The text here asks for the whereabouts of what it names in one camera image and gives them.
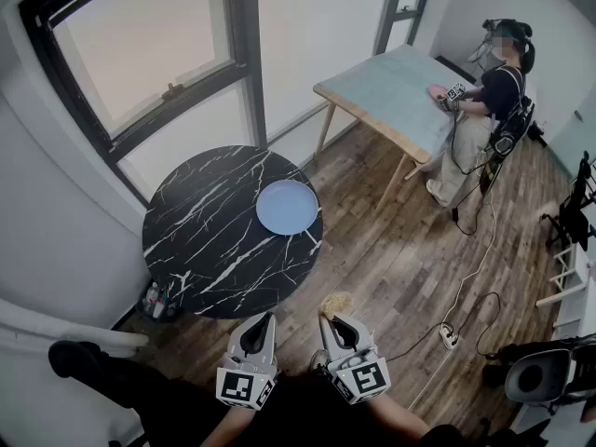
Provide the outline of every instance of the round table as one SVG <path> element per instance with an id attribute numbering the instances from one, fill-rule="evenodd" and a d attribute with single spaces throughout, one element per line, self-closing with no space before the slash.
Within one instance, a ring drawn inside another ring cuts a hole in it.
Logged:
<path id="1" fill-rule="evenodd" d="M 157 285 L 185 310 L 245 318 L 290 296 L 317 260 L 321 210 L 308 234 L 269 232 L 256 214 L 270 183 L 314 188 L 289 160 L 257 147 L 211 149 L 182 163 L 151 199 L 142 228 L 145 261 Z"/>

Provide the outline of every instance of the light blue plate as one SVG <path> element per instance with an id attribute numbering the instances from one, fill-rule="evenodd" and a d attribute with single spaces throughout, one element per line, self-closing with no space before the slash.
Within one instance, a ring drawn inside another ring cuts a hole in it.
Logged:
<path id="1" fill-rule="evenodd" d="M 264 227 L 278 235 L 304 232 L 317 219 L 317 196 L 296 181 L 277 181 L 257 198 L 257 217 Z"/>

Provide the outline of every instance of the black chair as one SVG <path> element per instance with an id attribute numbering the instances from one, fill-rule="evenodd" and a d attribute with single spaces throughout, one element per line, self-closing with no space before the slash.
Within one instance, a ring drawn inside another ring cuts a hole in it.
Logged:
<path id="1" fill-rule="evenodd" d="M 569 239 L 572 243 L 579 243 L 582 249 L 588 249 L 588 237 L 596 237 L 596 229 L 588 223 L 588 219 L 581 211 L 584 207 L 596 202 L 594 193 L 586 196 L 588 179 L 591 177 L 589 168 L 589 155 L 584 151 L 584 156 L 579 162 L 579 172 L 577 173 L 576 184 L 571 195 L 566 198 L 559 206 L 559 215 L 553 219 L 547 213 L 540 217 L 540 220 L 549 219 L 552 226 L 557 230 L 557 236 L 547 241 L 547 247 L 557 240 L 561 241 L 562 248 L 569 245 Z"/>

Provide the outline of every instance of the beige pants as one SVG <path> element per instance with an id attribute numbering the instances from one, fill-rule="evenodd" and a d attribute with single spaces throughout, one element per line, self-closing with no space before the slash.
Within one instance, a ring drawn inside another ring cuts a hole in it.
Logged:
<path id="1" fill-rule="evenodd" d="M 467 175 L 455 165 L 451 157 L 452 138 L 454 140 L 454 156 L 459 167 L 469 172 L 477 166 L 476 158 L 488 144 L 491 136 L 493 121 L 486 116 L 468 115 L 463 121 L 457 123 L 455 135 L 447 139 L 441 147 L 439 154 L 430 163 L 442 157 L 440 176 L 436 181 L 429 181 L 430 188 L 435 198 L 443 206 L 451 204 L 459 189 L 464 185 Z"/>

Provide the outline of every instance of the window frame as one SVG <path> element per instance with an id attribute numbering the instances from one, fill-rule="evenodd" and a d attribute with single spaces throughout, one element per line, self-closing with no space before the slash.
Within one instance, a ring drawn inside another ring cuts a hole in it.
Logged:
<path id="1" fill-rule="evenodd" d="M 258 0 L 223 0 L 231 59 L 207 71 L 192 85 L 186 88 L 178 85 L 165 93 L 164 101 L 157 108 L 113 139 L 78 86 L 53 33 L 56 25 L 90 1 L 22 0 L 20 16 L 35 54 L 67 111 L 108 167 L 145 207 L 149 201 L 118 167 L 118 162 L 176 117 L 237 81 L 245 82 L 251 141 L 260 147 L 267 146 Z"/>
<path id="2" fill-rule="evenodd" d="M 427 0 L 418 0 L 416 2 L 416 10 L 399 10 L 399 2 L 400 0 L 385 0 L 383 3 L 381 20 L 379 21 L 379 27 L 377 29 L 376 37 L 374 38 L 374 55 L 380 55 L 381 53 L 386 52 L 391 29 L 393 28 L 393 23 L 396 21 L 413 20 L 410 31 L 408 32 L 406 44 L 412 45 L 416 38 L 420 20 L 422 19 L 425 6 L 427 5 Z"/>

